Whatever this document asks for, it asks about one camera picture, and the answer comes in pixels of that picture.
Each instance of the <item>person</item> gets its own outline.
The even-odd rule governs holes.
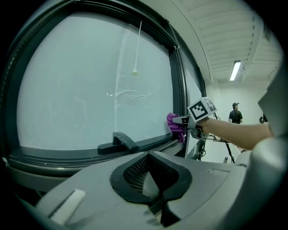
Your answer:
[[[235,123],[235,124],[242,123],[242,119],[243,119],[241,112],[238,111],[238,104],[239,103],[233,103],[232,105],[233,111],[231,111],[229,114],[229,122],[232,121],[232,123]]]
[[[212,133],[245,150],[252,150],[258,142],[273,137],[269,124],[238,125],[206,117],[197,125],[203,132]]]

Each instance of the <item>window glass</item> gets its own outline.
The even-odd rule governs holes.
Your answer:
[[[187,87],[187,94],[188,94],[188,105],[191,105],[199,98],[201,98],[201,92],[196,85],[196,72],[192,65],[192,63],[187,58],[186,54],[182,51],[181,52],[182,59],[184,60],[184,70],[185,70],[185,77],[186,77],[186,87]],[[194,148],[199,140],[190,137],[188,143],[188,153]]]
[[[168,51],[140,33],[138,75],[132,75],[139,29],[95,13],[77,12],[42,41],[18,97],[21,146],[79,150],[166,134],[173,111]]]

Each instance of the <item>qr-like marker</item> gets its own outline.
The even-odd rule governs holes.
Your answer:
[[[209,98],[205,98],[204,101],[207,103],[207,105],[209,106],[209,109],[211,112],[215,111],[216,108],[213,104],[213,102],[209,99]]]
[[[205,109],[204,105],[201,101],[197,102],[195,105],[191,106],[190,111],[192,115],[194,116],[195,120],[204,117],[208,114],[207,110]]]

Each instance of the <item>purple cloth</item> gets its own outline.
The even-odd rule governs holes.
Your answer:
[[[185,141],[184,133],[185,130],[180,124],[175,124],[172,122],[172,118],[179,117],[179,115],[174,113],[169,113],[167,115],[167,124],[173,134],[176,134],[179,140],[179,143],[183,143]]]

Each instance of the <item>human arm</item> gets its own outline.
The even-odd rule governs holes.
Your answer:
[[[245,150],[252,150],[258,142],[273,136],[268,124],[239,125],[204,118],[197,125],[205,133],[212,133]]]
[[[242,119],[243,119],[242,113],[240,112],[240,123],[242,123]]]
[[[229,113],[229,122],[231,123],[231,113]]]

